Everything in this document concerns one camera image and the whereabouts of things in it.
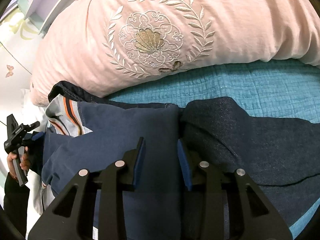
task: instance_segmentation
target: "wrinkled fabric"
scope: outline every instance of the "wrinkled fabric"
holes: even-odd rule
[[[250,117],[228,97],[190,102],[180,121],[189,149],[224,172],[244,169],[289,226],[318,200],[320,124]]]
[[[135,192],[123,194],[127,236],[136,240],[179,239],[183,184],[176,149],[178,106],[125,110],[107,104],[77,105],[83,127],[91,132],[76,137],[47,133],[44,183],[58,194],[80,169],[90,172],[105,169],[126,151],[136,148],[142,136],[146,140],[146,157],[140,184]],[[100,194],[95,227],[98,227],[99,198]]]
[[[60,80],[103,97],[189,69],[272,58],[320,64],[309,0],[75,0],[38,48],[31,100],[48,105]]]
[[[83,90],[82,88],[77,87],[66,81],[61,81],[53,87],[49,95],[49,101],[51,102],[59,94],[65,96],[70,100],[75,100],[79,102],[87,101],[112,105],[118,104],[117,106],[124,109],[129,107],[143,106],[158,108],[170,105],[157,103],[118,103],[107,100],[106,98],[98,98],[96,96],[93,96],[90,93]],[[285,218],[289,226],[292,225],[292,223],[296,222],[308,210],[308,208],[310,208],[320,197],[320,193],[318,192],[317,186],[319,185],[318,176],[305,179],[304,181],[297,184],[293,184],[291,186],[274,186],[275,183],[280,182],[285,184],[288,181],[291,181],[290,183],[294,183],[296,179],[304,179],[309,175],[311,176],[313,172],[317,171],[317,165],[312,165],[313,160],[311,159],[311,155],[309,155],[309,152],[311,151],[311,153],[314,154],[315,159],[317,159],[316,151],[314,151],[314,148],[317,144],[317,140],[314,137],[317,135],[316,133],[319,129],[319,124],[314,125],[307,121],[296,118],[253,118],[248,116],[246,112],[243,109],[241,109],[231,98],[216,98],[211,100],[193,101],[189,103],[188,108],[180,108],[180,113],[183,114],[183,117],[180,120],[179,132],[183,135],[184,139],[187,138],[188,134],[190,135],[190,137],[195,135],[194,138],[191,138],[188,141],[189,146],[191,144],[194,144],[196,150],[199,150],[201,154],[205,153],[205,157],[208,155],[208,161],[212,160],[213,163],[221,164],[221,159],[223,159],[225,163],[222,163],[220,167],[226,171],[234,171],[234,169],[239,167],[239,163],[244,163],[243,168],[247,171],[247,173],[249,173],[249,175],[252,178],[255,176],[255,179],[260,180],[257,180],[256,182],[261,184],[264,183],[265,185],[269,184],[269,182],[270,184],[273,183],[272,187],[261,186],[261,189],[264,191],[264,193],[267,195],[267,197],[270,199],[273,205],[277,208],[280,214]],[[258,120],[264,120],[265,124],[261,123]],[[287,129],[283,129],[283,127],[277,127],[277,125],[283,127],[288,125],[288,127]],[[204,130],[202,130],[201,127],[206,127],[206,129],[211,130],[212,133],[218,133],[218,135],[222,134],[223,137],[226,138],[226,142],[231,141],[231,139],[228,138],[230,133],[234,139],[234,142],[232,142],[232,146],[236,146],[237,151],[242,151],[241,149],[244,149],[244,152],[239,154],[242,162],[239,162],[237,158],[233,157],[233,155],[230,157],[230,152],[228,152],[225,149],[213,152],[213,150],[210,149],[210,142],[214,141],[215,144],[218,144],[217,140],[211,134],[204,132]],[[262,130],[260,133],[257,133],[256,129],[259,127]],[[295,163],[291,164],[292,166],[283,166],[283,159],[290,156],[290,151],[292,151],[292,149],[295,155],[299,154],[300,150],[298,151],[296,147],[294,147],[293,145],[286,144],[287,141],[283,138],[282,135],[279,136],[279,140],[282,141],[274,140],[275,134],[281,133],[282,130],[286,131],[286,133],[292,133],[292,135],[294,135],[293,139],[291,139],[290,136],[287,135],[287,140],[292,142],[293,145],[295,145],[295,143],[300,142],[300,149],[302,149],[303,152],[303,158],[295,160]],[[305,133],[303,134],[303,137],[301,137],[300,134],[303,131],[305,131]],[[272,132],[272,136],[266,136],[266,134],[269,134],[270,132]],[[268,145],[273,142],[274,147],[270,146],[264,149],[265,145],[259,145],[260,138],[265,140],[265,145]],[[252,146],[249,147],[250,144],[248,144],[248,142],[256,144],[254,146],[255,148],[252,148]],[[257,152],[261,152],[261,154],[253,158],[255,156],[252,153],[254,151],[253,149],[256,149]],[[261,161],[261,157],[264,157],[264,155],[266,155],[263,153],[265,153],[267,149],[269,150],[267,152],[267,156],[273,156],[273,158],[268,157]],[[263,170],[263,176],[255,172],[251,174],[252,172],[250,171],[250,169],[252,167],[258,165],[261,168],[261,165],[263,163],[266,163],[265,169]],[[268,169],[267,165],[270,166],[271,164],[273,164],[274,168]],[[183,198],[181,200],[181,206],[183,207],[181,211],[182,234],[185,236],[199,235],[199,226],[201,222],[201,212],[199,212],[199,204],[202,200],[202,197],[203,196],[198,194],[192,194],[192,196],[190,195],[190,198]],[[228,226],[227,218],[225,218],[225,226]]]

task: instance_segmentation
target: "orange stripe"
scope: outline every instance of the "orange stripe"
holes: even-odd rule
[[[55,128],[59,129],[64,135],[65,132],[62,130],[62,128],[60,127],[60,125],[58,125],[57,123],[53,122],[53,121],[49,121]]]
[[[78,128],[79,128],[79,135],[80,134],[83,134],[83,131],[82,131],[82,128],[81,128],[81,122],[79,122],[79,120],[77,119],[77,117],[76,117],[76,115],[75,115],[75,112],[73,111],[73,105],[72,105],[72,102],[71,101],[69,101],[70,102],[70,108],[71,108],[71,113],[73,114],[73,117],[77,120],[77,126],[78,126]]]
[[[69,119],[71,120],[71,122],[73,122],[74,125],[75,125],[76,127],[78,127],[78,125],[76,124],[76,122],[73,121],[73,119],[71,118],[71,116],[70,116],[69,113],[68,113],[67,101],[66,101],[66,98],[65,98],[65,97],[63,98],[63,103],[64,103],[64,111],[66,112],[66,115],[69,117]]]

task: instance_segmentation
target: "navy fabric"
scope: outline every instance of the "navy fabric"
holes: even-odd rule
[[[189,149],[224,172],[244,169],[289,226],[320,197],[320,124],[251,117],[228,97],[190,102],[181,122]]]
[[[55,84],[48,95],[48,100],[51,102],[57,95],[62,95],[65,98],[76,102],[89,102],[89,103],[97,103],[97,104],[108,104],[112,106],[118,106],[123,109],[129,108],[163,108],[168,107],[173,104],[162,104],[162,103],[148,103],[148,104],[127,104],[116,101],[111,101],[107,99],[107,97],[100,98],[94,96],[81,87],[71,84],[68,81],[60,81]]]
[[[146,140],[140,184],[124,192],[124,215],[129,239],[180,238],[180,202],[183,185],[177,156],[178,111],[167,108],[122,109],[107,104],[79,102],[80,117],[92,132],[78,137],[47,133],[42,179],[59,193],[83,168],[99,171]],[[98,226],[98,205],[94,226]]]

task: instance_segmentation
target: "dark blue denim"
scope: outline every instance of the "dark blue denim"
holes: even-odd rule
[[[289,226],[320,198],[320,124],[251,117],[228,97],[190,102],[180,121],[189,149],[224,172],[244,169]]]
[[[88,102],[88,103],[97,103],[97,104],[108,104],[112,106],[118,106],[123,109],[129,108],[164,108],[173,104],[162,104],[162,103],[149,103],[149,104],[127,104],[121,102],[115,102],[108,100],[107,97],[100,98],[94,96],[81,87],[71,84],[68,81],[60,81],[55,84],[48,95],[48,100],[51,102],[57,95],[62,95],[65,98],[68,98],[77,102]]]

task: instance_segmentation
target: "blue blanket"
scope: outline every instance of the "blue blanket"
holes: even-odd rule
[[[226,64],[178,73],[127,88],[109,99],[125,103],[175,103],[232,97],[249,115],[297,117],[320,123],[320,69],[298,60]],[[290,230],[296,237],[310,221],[320,199]]]

